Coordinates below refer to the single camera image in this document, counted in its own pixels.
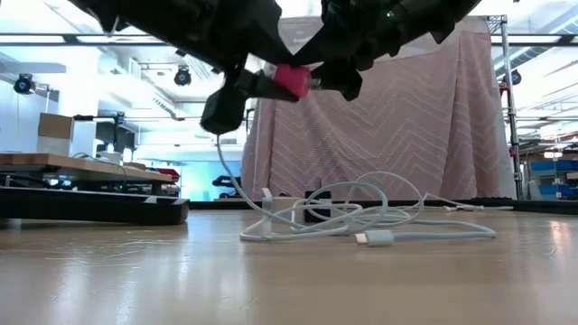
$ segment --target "ceiling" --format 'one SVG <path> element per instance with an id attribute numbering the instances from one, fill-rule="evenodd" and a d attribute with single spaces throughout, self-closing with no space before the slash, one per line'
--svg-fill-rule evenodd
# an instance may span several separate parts
<path id="1" fill-rule="evenodd" d="M 318 15 L 321 12 L 320 0 L 277 0 L 283 8 L 283 17 L 295 17 L 304 15 Z M 511 33 L 543 33 L 545 26 L 555 21 L 562 14 L 576 8 L 575 0 L 521 0 L 513 3 L 511 0 L 483 0 L 472 12 L 475 15 L 508 14 L 508 28 Z M 101 33 L 98 22 L 82 13 L 66 0 L 4 0 L 0 10 L 0 24 L 9 27 L 11 32 L 38 32 L 38 33 Z M 128 28 L 121 34 L 144 34 L 136 28 Z M 62 55 L 59 48 L 34 49 L 1 48 L 4 52 L 18 60 L 38 60 L 38 53 L 42 53 L 42 60 L 61 62 L 67 66 L 74 62 L 75 58 L 84 58 L 87 51 L 94 49 L 67 48 L 67 55 Z M 210 67 L 192 58 L 184 59 L 175 53 L 171 47 L 123 47 L 100 49 L 102 52 L 114 52 L 119 58 L 131 58 L 140 63 L 142 69 L 143 84 L 139 86 L 128 85 L 133 96 L 116 94 L 115 96 L 103 95 L 101 101 L 106 110 L 122 109 L 128 116 L 145 117 L 131 123 L 131 127 L 141 132 L 185 132 L 195 134 L 199 132 L 196 120 L 175 122 L 168 114 L 153 107 L 147 107 L 142 103 L 134 103 L 134 97 L 139 97 L 143 92 L 154 92 L 163 100 L 172 103 L 180 116 L 199 117 L 202 104 L 206 97 L 217 90 L 222 77 L 214 74 L 193 73 L 193 81 L 190 86 L 178 87 L 173 82 L 174 73 L 181 66 L 188 66 L 193 71 L 207 71 Z M 501 49 L 492 49 L 492 55 L 499 64 Z M 574 58 L 578 58 L 578 52 L 574 49 L 554 49 L 546 54 L 525 63 L 518 68 L 523 75 L 523 82 L 515 87 L 517 105 L 521 116 L 537 115 L 575 115 L 578 113 L 574 103 L 578 102 L 578 88 L 573 86 L 578 75 L 576 66 L 571 65 Z M 248 65 L 251 70 L 258 67 L 257 60 L 251 60 Z M 82 67 L 83 61 L 76 60 L 76 66 Z M 51 82 L 59 83 L 62 76 L 51 76 Z M 117 83 L 103 81 L 108 85 L 107 90 L 121 89 L 123 82 Z M 520 123 L 520 132 L 532 134 L 546 125 L 544 122 Z"/>

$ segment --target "cardboard box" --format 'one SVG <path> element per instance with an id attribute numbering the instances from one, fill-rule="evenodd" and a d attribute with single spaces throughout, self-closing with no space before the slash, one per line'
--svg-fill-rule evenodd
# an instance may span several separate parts
<path id="1" fill-rule="evenodd" d="M 40 114 L 38 124 L 38 153 L 53 153 L 62 156 L 71 156 L 73 153 L 72 140 L 74 138 L 74 119 L 69 116 L 54 114 Z"/>

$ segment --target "tangled cable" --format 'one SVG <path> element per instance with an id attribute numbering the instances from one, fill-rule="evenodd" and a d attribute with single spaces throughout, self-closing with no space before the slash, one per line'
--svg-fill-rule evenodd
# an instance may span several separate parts
<path id="1" fill-rule="evenodd" d="M 483 207 L 474 207 L 470 205 L 461 205 L 458 202 L 445 200 L 432 194 L 422 196 L 421 192 L 405 178 L 392 172 L 369 172 L 359 177 L 356 181 L 344 181 L 335 183 L 314 192 L 308 199 L 297 200 L 289 209 L 283 209 L 275 213 L 262 209 L 257 206 L 248 195 L 241 189 L 235 180 L 231 170 L 223 159 L 219 139 L 217 141 L 217 151 L 223 168 L 230 177 L 235 189 L 245 202 L 254 209 L 262 213 L 263 217 L 252 226 L 246 228 L 240 233 L 241 240 L 253 242 L 274 242 L 284 240 L 311 239 L 326 236 L 351 236 L 355 235 L 356 241 L 361 245 L 368 246 L 391 246 L 397 240 L 414 240 L 414 239 L 465 239 L 465 238 L 494 238 L 496 232 L 488 227 L 475 225 L 463 221 L 451 220 L 423 220 L 417 217 L 422 213 L 426 206 L 424 201 L 427 197 L 437 198 L 452 204 L 455 207 L 464 209 L 483 209 Z M 409 185 L 419 198 L 417 203 L 411 207 L 389 207 L 386 194 L 377 186 L 370 184 L 365 179 L 375 175 L 386 175 L 403 181 Z M 331 203 L 320 200 L 313 200 L 322 192 L 333 190 L 341 187 L 351 187 L 348 198 L 344 203 Z M 366 189 L 374 191 L 381 200 L 381 205 L 372 208 L 363 208 L 359 204 L 350 203 L 350 197 L 355 189 Z M 330 209 L 331 217 L 323 216 L 315 209 Z M 416 209 L 413 215 L 408 213 L 409 210 Z M 511 209 L 511 207 L 500 207 L 493 209 Z M 323 222 L 314 225 L 304 225 L 295 222 L 294 212 L 309 210 L 312 215 L 322 219 Z M 291 227 L 291 233 L 278 234 L 272 231 L 272 221 L 285 223 Z M 469 228 L 472 231 L 463 232 L 393 232 L 390 228 L 403 226 L 406 224 L 420 224 L 429 226 L 451 226 L 459 228 Z"/>

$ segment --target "table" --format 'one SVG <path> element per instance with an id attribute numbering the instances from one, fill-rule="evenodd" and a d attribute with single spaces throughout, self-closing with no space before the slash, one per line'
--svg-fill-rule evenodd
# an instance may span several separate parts
<path id="1" fill-rule="evenodd" d="M 38 179 L 66 179 L 81 187 L 119 182 L 151 184 L 154 195 L 161 194 L 163 184 L 172 183 L 171 175 L 49 153 L 0 153 L 0 172 L 16 172 Z"/>
<path id="2" fill-rule="evenodd" d="M 424 218 L 477 222 L 499 236 L 375 248 L 351 237 L 240 242 L 238 232 L 257 218 L 251 211 L 192 211 L 175 227 L 5 225 L 0 322 L 578 323 L 576 218 L 428 212 Z"/>

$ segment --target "chevron patterned fabric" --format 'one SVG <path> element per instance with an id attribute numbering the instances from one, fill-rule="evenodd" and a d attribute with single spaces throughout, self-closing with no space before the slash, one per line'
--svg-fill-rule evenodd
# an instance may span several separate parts
<path id="1" fill-rule="evenodd" d="M 315 91 L 297 104 L 259 102 L 243 155 L 242 183 L 302 196 L 366 172 L 394 172 L 448 199 L 514 197 L 488 32 L 461 31 L 451 45 L 382 60 L 363 73 L 358 99 Z M 375 179 L 390 200 L 415 194 Z M 334 191 L 339 200 L 348 189 Z M 355 200 L 376 200 L 357 190 Z"/>

